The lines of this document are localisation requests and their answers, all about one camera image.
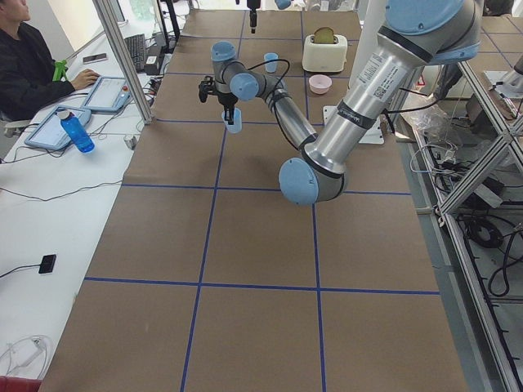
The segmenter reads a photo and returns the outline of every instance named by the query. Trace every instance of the bottle cap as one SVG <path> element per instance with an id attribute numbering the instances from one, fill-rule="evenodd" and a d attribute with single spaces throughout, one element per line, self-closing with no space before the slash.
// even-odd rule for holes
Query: bottle cap
<path id="1" fill-rule="evenodd" d="M 58 118 L 60 120 L 66 120 L 67 117 L 69 117 L 69 115 L 71 114 L 70 111 L 68 110 L 61 110 L 60 112 L 58 112 L 56 115 L 58 116 Z"/>

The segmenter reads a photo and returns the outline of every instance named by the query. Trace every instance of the blue joint cap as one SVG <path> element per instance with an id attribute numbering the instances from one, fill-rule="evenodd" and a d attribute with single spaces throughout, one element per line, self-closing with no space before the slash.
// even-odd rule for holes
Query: blue joint cap
<path id="1" fill-rule="evenodd" d="M 227 41 L 216 42 L 211 47 L 212 61 L 227 61 L 236 57 L 235 46 Z"/>
<path id="2" fill-rule="evenodd" d="M 260 91 L 256 78 L 250 73 L 237 73 L 230 80 L 229 87 L 239 100 L 252 100 Z"/>
<path id="3" fill-rule="evenodd" d="M 275 0 L 275 3 L 279 10 L 284 10 L 291 6 L 291 0 Z"/>
<path id="4" fill-rule="evenodd" d="M 286 161 L 279 170 L 278 180 L 285 198 L 298 206 L 310 206 L 318 199 L 318 179 L 301 158 Z"/>
<path id="5" fill-rule="evenodd" d="M 465 0 L 389 0 L 385 16 L 397 33 L 422 35 L 430 33 L 454 18 Z"/>
<path id="6" fill-rule="evenodd" d="M 459 61 L 466 61 L 474 58 L 477 55 L 477 52 L 480 50 L 480 43 L 475 43 L 468 47 L 461 47 L 453 51 L 446 51 L 443 53 L 437 53 L 432 57 L 429 65 L 445 65 L 445 64 L 454 64 Z"/>

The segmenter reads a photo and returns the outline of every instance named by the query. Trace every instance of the person's hand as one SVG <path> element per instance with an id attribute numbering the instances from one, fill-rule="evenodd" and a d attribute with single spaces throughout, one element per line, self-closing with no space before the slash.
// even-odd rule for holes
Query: person's hand
<path id="1" fill-rule="evenodd" d="M 71 81 L 74 90 L 82 90 L 85 87 L 91 86 L 100 75 L 92 69 L 85 69 L 78 74 L 76 78 Z"/>

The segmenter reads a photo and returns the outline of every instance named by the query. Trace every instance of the red object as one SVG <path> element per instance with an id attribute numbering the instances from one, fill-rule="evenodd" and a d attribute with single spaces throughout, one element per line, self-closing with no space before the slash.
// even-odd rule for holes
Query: red object
<path id="1" fill-rule="evenodd" d="M 0 376 L 0 392 L 37 392 L 40 384 L 40 380 Z"/>

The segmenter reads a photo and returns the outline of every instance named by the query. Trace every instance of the pink bowl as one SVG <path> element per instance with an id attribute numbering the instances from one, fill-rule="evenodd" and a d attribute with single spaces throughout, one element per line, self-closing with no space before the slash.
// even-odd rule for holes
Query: pink bowl
<path id="1" fill-rule="evenodd" d="M 316 94 L 324 94 L 333 85 L 333 81 L 327 75 L 313 75 L 309 78 L 309 88 Z"/>

